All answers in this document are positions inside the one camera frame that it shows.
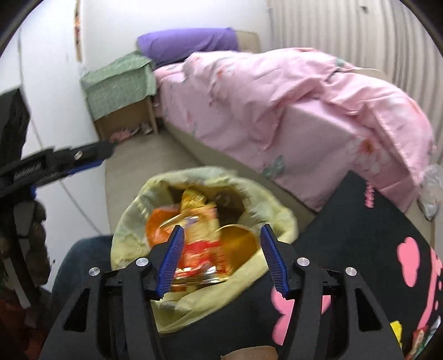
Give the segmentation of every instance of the shoe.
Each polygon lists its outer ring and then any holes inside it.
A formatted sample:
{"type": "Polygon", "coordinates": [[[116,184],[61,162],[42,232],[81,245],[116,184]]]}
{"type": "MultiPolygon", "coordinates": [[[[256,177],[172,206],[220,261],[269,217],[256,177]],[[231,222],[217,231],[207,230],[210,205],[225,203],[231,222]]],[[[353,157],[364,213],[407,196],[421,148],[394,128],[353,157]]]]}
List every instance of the shoe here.
{"type": "Polygon", "coordinates": [[[140,130],[143,134],[148,135],[154,131],[151,125],[149,125],[147,122],[144,122],[140,125],[140,130]]]}
{"type": "Polygon", "coordinates": [[[129,136],[134,136],[135,134],[137,134],[140,130],[140,127],[136,127],[135,129],[131,129],[131,128],[124,128],[123,130],[128,130],[129,131],[129,136]]]}
{"type": "Polygon", "coordinates": [[[133,133],[133,130],[125,128],[125,129],[122,129],[121,131],[116,131],[115,133],[113,133],[111,135],[111,137],[109,138],[109,141],[112,143],[114,143],[114,142],[120,143],[123,140],[130,138],[135,133],[133,133]]]}

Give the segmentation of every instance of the white wall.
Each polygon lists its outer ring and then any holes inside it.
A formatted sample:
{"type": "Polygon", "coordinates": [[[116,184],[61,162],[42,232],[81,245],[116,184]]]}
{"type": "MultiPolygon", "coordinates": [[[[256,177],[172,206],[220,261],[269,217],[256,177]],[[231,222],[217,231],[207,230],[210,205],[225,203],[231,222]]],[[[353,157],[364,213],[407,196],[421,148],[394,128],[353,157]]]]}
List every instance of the white wall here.
{"type": "Polygon", "coordinates": [[[233,27],[259,34],[271,49],[265,0],[83,0],[82,41],[88,70],[96,70],[136,49],[151,31],[180,27],[233,27]]]}
{"type": "MultiPolygon", "coordinates": [[[[45,0],[27,17],[0,58],[0,90],[21,86],[31,113],[23,156],[44,147],[97,140],[79,84],[74,6],[74,0],[45,0]]],[[[44,286],[51,290],[62,260],[76,241],[110,232],[105,167],[47,185],[37,191],[37,197],[47,209],[46,244],[51,262],[55,261],[44,286]]]]}
{"type": "MultiPolygon", "coordinates": [[[[74,9],[75,0],[45,0],[21,27],[23,88],[43,147],[98,140],[79,82],[74,9]]],[[[95,227],[109,233],[104,165],[64,184],[95,227]]]]}
{"type": "Polygon", "coordinates": [[[0,94],[20,86],[18,33],[15,33],[0,57],[0,94]]]}

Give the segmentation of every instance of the yellow plastic bag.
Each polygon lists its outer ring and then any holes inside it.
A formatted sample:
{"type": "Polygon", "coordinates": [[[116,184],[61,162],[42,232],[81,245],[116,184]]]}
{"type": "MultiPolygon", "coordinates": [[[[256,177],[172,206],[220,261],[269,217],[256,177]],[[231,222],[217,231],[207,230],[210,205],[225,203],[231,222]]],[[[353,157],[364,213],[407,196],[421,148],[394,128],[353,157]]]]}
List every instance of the yellow plastic bag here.
{"type": "MultiPolygon", "coordinates": [[[[235,172],[219,167],[191,168],[160,174],[147,181],[136,199],[126,209],[115,231],[111,248],[113,270],[122,269],[135,259],[146,256],[149,244],[145,223],[160,206],[175,203],[171,187],[199,186],[230,188],[240,194],[245,212],[238,223],[259,234],[269,223],[277,238],[292,243],[298,236],[296,219],[272,193],[258,183],[237,177],[235,172]]],[[[236,299],[245,289],[268,271],[262,250],[258,250],[226,282],[197,291],[167,293],[160,301],[152,301],[159,333],[171,333],[209,315],[236,299]]]]}

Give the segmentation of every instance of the purple pillow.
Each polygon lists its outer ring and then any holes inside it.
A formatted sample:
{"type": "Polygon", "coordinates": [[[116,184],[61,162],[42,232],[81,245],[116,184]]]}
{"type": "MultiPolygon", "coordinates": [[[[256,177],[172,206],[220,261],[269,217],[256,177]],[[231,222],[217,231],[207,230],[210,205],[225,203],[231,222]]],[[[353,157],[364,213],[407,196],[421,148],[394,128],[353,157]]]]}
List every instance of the purple pillow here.
{"type": "Polygon", "coordinates": [[[150,32],[137,39],[141,53],[156,67],[184,61],[196,51],[238,51],[237,35],[226,29],[174,29],[150,32]]]}

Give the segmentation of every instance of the metal screw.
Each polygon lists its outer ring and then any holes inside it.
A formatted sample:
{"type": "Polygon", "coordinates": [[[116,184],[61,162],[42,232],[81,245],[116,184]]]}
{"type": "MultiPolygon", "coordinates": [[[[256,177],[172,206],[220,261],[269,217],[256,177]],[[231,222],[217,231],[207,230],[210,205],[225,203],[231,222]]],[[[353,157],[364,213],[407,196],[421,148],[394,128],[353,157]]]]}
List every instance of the metal screw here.
{"type": "Polygon", "coordinates": [[[74,159],[79,160],[82,156],[83,156],[83,152],[81,150],[77,151],[77,153],[74,155],[74,159]]]}
{"type": "Polygon", "coordinates": [[[311,262],[307,258],[298,258],[297,259],[297,264],[299,264],[300,266],[308,266],[310,263],[311,262]]]}
{"type": "Polygon", "coordinates": [[[353,267],[347,267],[346,268],[346,273],[349,276],[355,276],[355,275],[357,275],[357,270],[355,270],[353,267]]]}
{"type": "Polygon", "coordinates": [[[149,260],[146,258],[140,258],[140,259],[137,259],[137,261],[136,261],[136,265],[140,266],[140,267],[146,266],[148,263],[149,263],[149,260]]]}
{"type": "Polygon", "coordinates": [[[97,276],[98,274],[100,274],[100,269],[98,267],[91,267],[88,271],[88,274],[90,276],[97,276]]]}

